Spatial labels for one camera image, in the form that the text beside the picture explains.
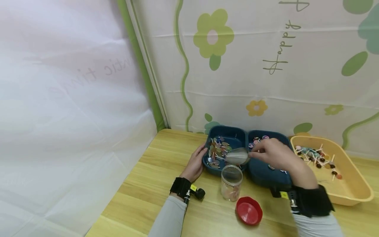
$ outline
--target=yellow tray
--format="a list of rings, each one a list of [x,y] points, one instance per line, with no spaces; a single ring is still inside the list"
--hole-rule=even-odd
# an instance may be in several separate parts
[[[374,198],[372,188],[361,175],[357,167],[350,160],[345,151],[335,142],[321,137],[293,136],[291,145],[295,151],[295,146],[319,149],[323,145],[323,152],[326,160],[332,159],[337,173],[342,175],[342,179],[335,178],[332,181],[332,170],[322,167],[318,169],[313,163],[309,166],[314,171],[319,184],[325,187],[330,201],[335,204],[354,206],[360,202],[368,202]]]

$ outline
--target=black wrist strap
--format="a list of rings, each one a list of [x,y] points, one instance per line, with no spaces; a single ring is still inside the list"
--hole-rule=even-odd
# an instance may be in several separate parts
[[[293,187],[294,200],[296,202],[298,213],[306,217],[324,217],[334,211],[333,205],[326,193],[324,186],[319,185],[316,189],[304,189]]]
[[[286,198],[290,200],[291,212],[306,217],[324,217],[334,211],[333,205],[326,193],[324,186],[316,189],[304,189],[293,186],[290,190],[281,191],[277,187],[271,187],[274,198]]]
[[[185,198],[188,190],[191,188],[191,182],[186,178],[177,177],[172,184],[170,193],[176,193],[181,198]]]

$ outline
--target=pink flower center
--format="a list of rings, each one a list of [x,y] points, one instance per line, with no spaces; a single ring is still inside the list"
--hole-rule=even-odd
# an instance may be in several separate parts
[[[217,43],[218,40],[218,34],[215,30],[210,30],[207,35],[207,41],[208,44],[214,45]]]

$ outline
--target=wrist strap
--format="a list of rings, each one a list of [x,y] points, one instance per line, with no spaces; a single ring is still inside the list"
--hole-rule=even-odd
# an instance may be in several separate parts
[[[177,177],[172,184],[170,193],[176,193],[181,198],[185,198],[188,190],[191,188],[191,182],[186,178]]]
[[[316,189],[304,189],[294,186],[289,196],[294,197],[294,202],[297,206],[297,209],[292,208],[291,203],[291,209],[294,214],[301,214],[306,217],[324,217],[328,216],[330,211],[334,211],[328,194],[322,185],[319,185]]]

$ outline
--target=green wavy line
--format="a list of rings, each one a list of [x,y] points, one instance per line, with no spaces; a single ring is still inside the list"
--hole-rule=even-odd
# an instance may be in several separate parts
[[[379,118],[379,112],[377,112],[376,114],[374,114],[373,116],[369,117],[368,119],[365,119],[365,120],[362,120],[360,122],[356,122],[355,124],[352,124],[350,125],[349,127],[347,127],[345,129],[345,131],[343,131],[342,133],[342,139],[343,139],[343,144],[342,144],[342,148],[343,149],[347,149],[349,147],[349,133],[356,127],[359,127],[359,126],[362,126],[366,123],[369,123],[369,122],[373,122],[374,120],[378,119]]]
[[[184,92],[184,87],[185,87],[185,84],[186,84],[186,79],[187,79],[187,76],[188,76],[188,72],[190,70],[190,65],[188,63],[188,59],[186,57],[186,54],[184,53],[183,46],[182,46],[182,44],[180,42],[180,37],[179,37],[179,14],[180,14],[180,10],[182,9],[182,6],[183,6],[183,0],[179,0],[178,1],[178,5],[176,6],[176,10],[175,10],[175,22],[174,22],[175,29],[174,29],[174,33],[175,33],[176,46],[178,47],[178,49],[180,51],[180,54],[183,56],[184,61],[186,63],[186,71],[184,72],[182,81],[180,83],[180,92],[182,94],[182,97],[183,97],[183,100],[184,100],[185,104],[189,108],[189,115],[188,115],[188,117],[186,119],[186,131],[189,132],[188,124],[190,122],[190,118],[193,115],[193,109],[192,109],[192,105],[188,102],[186,94]]]

